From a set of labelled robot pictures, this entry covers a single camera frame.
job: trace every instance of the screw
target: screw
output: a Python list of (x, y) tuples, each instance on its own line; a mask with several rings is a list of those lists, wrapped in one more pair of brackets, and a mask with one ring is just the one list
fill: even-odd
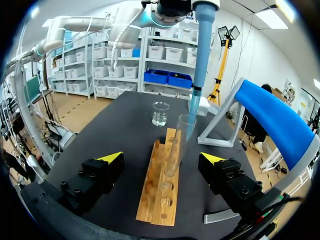
[(75, 194), (79, 194), (79, 193), (81, 193), (81, 189), (78, 188), (78, 187), (76, 187), (73, 192), (74, 192)]
[(234, 177), (234, 175), (233, 175), (232, 173), (227, 173), (227, 174), (226, 174), (226, 177), (227, 177), (228, 179), (232, 179), (232, 178)]
[(242, 192), (241, 192), (243, 195), (247, 195), (249, 193), (249, 190), (244, 188), (242, 189)]
[(61, 186), (62, 188), (65, 188), (65, 187), (68, 186), (68, 183), (67, 183), (66, 181), (61, 181), (61, 182), (60, 182), (60, 186)]
[(40, 198), (45, 198), (47, 196), (47, 193), (45, 191), (43, 191), (41, 194), (40, 194)]

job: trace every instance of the white cable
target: white cable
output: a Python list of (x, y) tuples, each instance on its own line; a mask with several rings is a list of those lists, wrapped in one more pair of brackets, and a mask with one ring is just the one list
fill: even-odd
[(115, 52), (116, 52), (116, 48), (118, 45), (118, 42), (120, 41), (120, 38), (122, 37), (122, 35), (126, 32), (126, 30), (130, 27), (130, 25), (140, 16), (140, 14), (143, 13), (143, 11), (145, 10), (145, 7), (142, 7), (139, 12), (131, 19), (131, 21), (122, 29), (122, 31), (119, 33), (119, 35), (116, 37), (113, 47), (112, 47), (112, 52), (111, 52), (111, 70), (114, 71), (116, 66), (117, 66), (117, 62), (115, 62)]
[(59, 151), (56, 151), (56, 152), (52, 155), (52, 158), (51, 158), (52, 166), (55, 165), (55, 162), (56, 162), (56, 161), (55, 161), (55, 156), (56, 156), (57, 154), (61, 155), (60, 150), (59, 150)]

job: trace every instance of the wooden floor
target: wooden floor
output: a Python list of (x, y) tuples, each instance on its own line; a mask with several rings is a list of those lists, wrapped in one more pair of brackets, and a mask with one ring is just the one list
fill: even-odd
[[(101, 110), (103, 110), (112, 102), (111, 99), (106, 98), (98, 98), (97, 100), (95, 100), (94, 97), (91, 97), (91, 99), (87, 99), (87, 97), (85, 96), (72, 94), (67, 96), (64, 93), (56, 92), (52, 93), (52, 96), (55, 105), (53, 105), (51, 97), (47, 97), (51, 111), (55, 112), (54, 109), (56, 109), (62, 124), (66, 128), (74, 132), (80, 132)], [(46, 111), (42, 100), (39, 101), (39, 106), (41, 112), (45, 114)], [(33, 119), (40, 128), (41, 125), (44, 124), (44, 120), (40, 119), (38, 116), (33, 116)], [(242, 138), (243, 136), (244, 133), (240, 131), (238, 137)], [(276, 184), (280, 179), (278, 178), (275, 171), (262, 173), (259, 166), (262, 164), (262, 160), (265, 160), (266, 157), (264, 155), (259, 155), (257, 151), (250, 148), (248, 139), (246, 139), (245, 141), (248, 146), (246, 155), (250, 162), (254, 175), (257, 180), (262, 181), (263, 191), (266, 191), (271, 186)], [(12, 151), (12, 146), (8, 142), (4, 142), (4, 148), (9, 153)], [(17, 173), (14, 170), (11, 169), (10, 172), (14, 177), (17, 177)], [(309, 181), (299, 191), (295, 193), (295, 196), (305, 196), (310, 186), (311, 182)], [(277, 217), (277, 231), (279, 231), (279, 229), (286, 224), (286, 222), (292, 216), (292, 214), (295, 212), (298, 206), (298, 202), (292, 202), (286, 205), (284, 210)]]

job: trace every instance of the white wall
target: white wall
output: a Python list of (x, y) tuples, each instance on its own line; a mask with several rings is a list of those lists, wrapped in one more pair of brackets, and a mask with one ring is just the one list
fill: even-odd
[[(242, 42), (242, 48), (244, 46), (245, 47), (241, 54), (239, 69), (235, 80), (238, 81), (240, 77), (245, 77), (259, 86), (269, 83), (271, 87), (278, 88), (283, 91), (286, 79), (288, 79), (295, 88), (295, 100), (292, 103), (292, 108), (296, 111), (298, 109), (298, 98), (300, 97), (301, 92), (301, 80), (289, 60), (280, 51), (280, 49), (277, 48), (259, 30), (252, 26), (249, 33), (250, 24), (247, 22), (243, 22), (243, 29), (241, 29), (242, 20), (239, 17), (224, 10), (220, 10), (216, 13), (213, 29), (221, 28), (223, 26), (227, 26), (227, 28), (230, 29), (234, 25), (238, 27), (241, 34), (238, 39), (233, 42), (233, 47), (229, 50), (226, 68), (220, 86), (220, 97), (222, 103), (230, 92), (232, 82), (235, 77)], [(219, 59), (221, 48), (214, 47), (213, 51), (211, 58)], [(212, 60), (211, 65), (208, 66), (209, 72), (203, 89), (203, 95), (206, 97), (213, 90), (215, 82), (214, 78), (218, 76), (222, 55), (223, 52), (221, 53), (219, 62), (217, 60)]]

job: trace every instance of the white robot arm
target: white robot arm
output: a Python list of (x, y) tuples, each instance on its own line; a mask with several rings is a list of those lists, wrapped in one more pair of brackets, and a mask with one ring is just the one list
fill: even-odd
[(171, 28), (185, 19), (186, 15), (195, 10), (199, 22), (198, 54), (193, 81), (190, 116), (196, 117), (202, 87), (204, 86), (210, 53), (212, 23), (215, 12), (220, 8), (220, 0), (143, 0), (142, 7), (128, 8), (124, 4), (118, 8), (114, 19), (91, 16), (59, 16), (49, 29), (47, 37), (40, 41), (31, 51), (21, 54), (7, 64), (5, 74), (15, 71), (16, 100), (22, 119), (35, 146), (40, 151), (44, 161), (52, 167), (53, 150), (48, 148), (32, 120), (23, 91), (24, 74), (20, 71), (23, 64), (38, 62), (54, 49), (64, 45), (65, 32), (99, 32), (111, 29), (108, 45), (115, 48), (130, 49), (136, 45), (141, 28), (157, 27)]

